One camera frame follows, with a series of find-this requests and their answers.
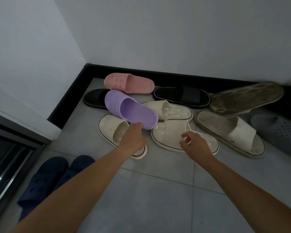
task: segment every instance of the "person's left arm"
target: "person's left arm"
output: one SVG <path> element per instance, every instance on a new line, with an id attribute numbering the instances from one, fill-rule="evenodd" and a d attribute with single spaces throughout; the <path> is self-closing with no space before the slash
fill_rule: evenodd
<path id="1" fill-rule="evenodd" d="M 63 184 L 27 217 L 13 233 L 74 233 L 97 203 L 121 165 L 146 145 L 141 123 L 131 124 L 120 145 Z"/>

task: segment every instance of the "person's right hand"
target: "person's right hand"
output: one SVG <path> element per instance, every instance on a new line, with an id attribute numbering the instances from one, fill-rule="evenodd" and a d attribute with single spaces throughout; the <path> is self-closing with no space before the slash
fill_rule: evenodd
<path id="1" fill-rule="evenodd" d="M 206 140 L 199 134 L 189 131 L 181 136 L 186 137 L 185 141 L 180 141 L 181 148 L 196 163 L 203 166 L 204 163 L 215 159 Z"/>

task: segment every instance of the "forearm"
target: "forearm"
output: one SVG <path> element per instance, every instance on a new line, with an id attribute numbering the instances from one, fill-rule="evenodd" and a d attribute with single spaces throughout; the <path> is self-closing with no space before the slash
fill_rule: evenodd
<path id="1" fill-rule="evenodd" d="M 291 209 L 232 169 L 213 159 L 202 165 L 257 232 L 291 232 Z"/>
<path id="2" fill-rule="evenodd" d="M 115 176 L 127 155 L 114 149 L 58 188 L 14 229 L 14 233 L 74 233 Z"/>

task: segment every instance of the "white slipper strap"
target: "white slipper strap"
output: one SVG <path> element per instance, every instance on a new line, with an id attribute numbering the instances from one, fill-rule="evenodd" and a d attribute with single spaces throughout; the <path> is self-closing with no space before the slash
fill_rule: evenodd
<path id="1" fill-rule="evenodd" d="M 150 101 L 146 103 L 149 109 L 154 110 L 159 116 L 159 120 L 165 120 L 163 117 L 163 105 L 170 105 L 168 101 Z"/>
<path id="2" fill-rule="evenodd" d="M 221 137 L 237 148 L 251 153 L 253 139 L 257 131 L 238 116 L 230 117 L 228 120 L 233 120 L 235 117 L 237 117 L 236 127 L 228 135 Z"/>
<path id="3" fill-rule="evenodd" d="M 182 133 L 191 131 L 190 125 L 187 120 L 166 120 L 165 132 L 162 143 L 176 149 L 182 149 L 179 141 L 184 141 L 181 137 Z"/>
<path id="4" fill-rule="evenodd" d="M 129 126 L 128 122 L 125 121 L 124 119 L 121 119 L 114 115 L 112 116 L 107 115 L 102 117 L 102 119 L 99 121 L 99 130 L 105 138 L 107 138 L 110 142 L 115 144 L 113 141 L 113 134 L 115 130 L 118 128 L 118 126 L 123 122 L 127 123 L 127 126 Z"/>

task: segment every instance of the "person's right arm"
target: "person's right arm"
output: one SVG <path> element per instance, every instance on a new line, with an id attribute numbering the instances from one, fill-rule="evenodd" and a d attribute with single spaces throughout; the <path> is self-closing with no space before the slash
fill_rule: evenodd
<path id="1" fill-rule="evenodd" d="M 182 149 L 216 180 L 256 233 L 291 232 L 288 206 L 217 160 L 200 135 L 186 132 L 182 137 L 187 137 L 180 141 Z"/>

